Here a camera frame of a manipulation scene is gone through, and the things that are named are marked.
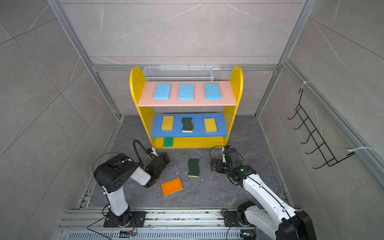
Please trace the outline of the yellow sponge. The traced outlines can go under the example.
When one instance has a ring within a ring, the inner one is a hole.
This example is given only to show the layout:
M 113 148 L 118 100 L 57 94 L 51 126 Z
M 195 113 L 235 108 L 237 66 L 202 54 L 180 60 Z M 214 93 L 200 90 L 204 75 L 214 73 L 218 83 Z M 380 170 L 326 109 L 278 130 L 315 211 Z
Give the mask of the yellow sponge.
M 174 126 L 174 116 L 163 116 L 162 131 L 172 131 Z
M 214 133 L 217 131 L 217 125 L 216 125 L 215 118 L 205 118 L 204 124 L 205 124 L 206 133 Z

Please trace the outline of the dark green sponge curved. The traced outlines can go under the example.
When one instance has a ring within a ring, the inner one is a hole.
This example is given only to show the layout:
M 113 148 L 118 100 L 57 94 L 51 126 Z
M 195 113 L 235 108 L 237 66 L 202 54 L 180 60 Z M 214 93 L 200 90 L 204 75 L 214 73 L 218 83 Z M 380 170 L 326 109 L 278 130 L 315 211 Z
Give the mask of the dark green sponge curved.
M 182 118 L 182 132 L 183 133 L 192 133 L 194 130 L 194 125 L 193 125 L 193 118 L 187 117 L 187 118 Z

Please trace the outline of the blue sponge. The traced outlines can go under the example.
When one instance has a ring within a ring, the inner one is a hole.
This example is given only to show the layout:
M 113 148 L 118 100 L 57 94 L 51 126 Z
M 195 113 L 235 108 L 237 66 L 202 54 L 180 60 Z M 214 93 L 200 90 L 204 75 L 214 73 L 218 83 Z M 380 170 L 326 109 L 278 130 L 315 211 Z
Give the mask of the blue sponge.
M 178 100 L 193 101 L 194 100 L 194 84 L 180 84 Z
M 154 100 L 168 100 L 171 90 L 171 84 L 158 83 L 156 84 L 153 99 Z

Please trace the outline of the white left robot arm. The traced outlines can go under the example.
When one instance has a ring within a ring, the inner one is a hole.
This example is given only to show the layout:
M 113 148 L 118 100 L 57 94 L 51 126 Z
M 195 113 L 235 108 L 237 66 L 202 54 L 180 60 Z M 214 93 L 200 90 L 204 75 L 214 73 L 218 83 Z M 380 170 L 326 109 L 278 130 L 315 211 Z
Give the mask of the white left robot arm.
M 106 194 L 110 205 L 107 218 L 115 226 L 126 227 L 133 221 L 123 189 L 126 181 L 132 179 L 141 186 L 150 188 L 170 163 L 167 153 L 151 156 L 153 158 L 150 164 L 143 168 L 126 154 L 119 153 L 94 170 L 94 178 Z

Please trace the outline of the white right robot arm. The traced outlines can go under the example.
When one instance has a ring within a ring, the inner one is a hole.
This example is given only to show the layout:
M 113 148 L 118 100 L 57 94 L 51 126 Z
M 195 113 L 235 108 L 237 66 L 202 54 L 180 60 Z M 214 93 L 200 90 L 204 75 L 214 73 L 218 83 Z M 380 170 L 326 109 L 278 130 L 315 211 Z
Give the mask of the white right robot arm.
M 238 206 L 241 225 L 253 225 L 273 240 L 316 240 L 313 221 L 305 211 L 299 211 L 275 194 L 244 158 L 229 145 L 221 146 L 223 159 L 211 159 L 211 171 L 225 174 L 230 183 L 250 193 L 264 208 L 251 201 Z

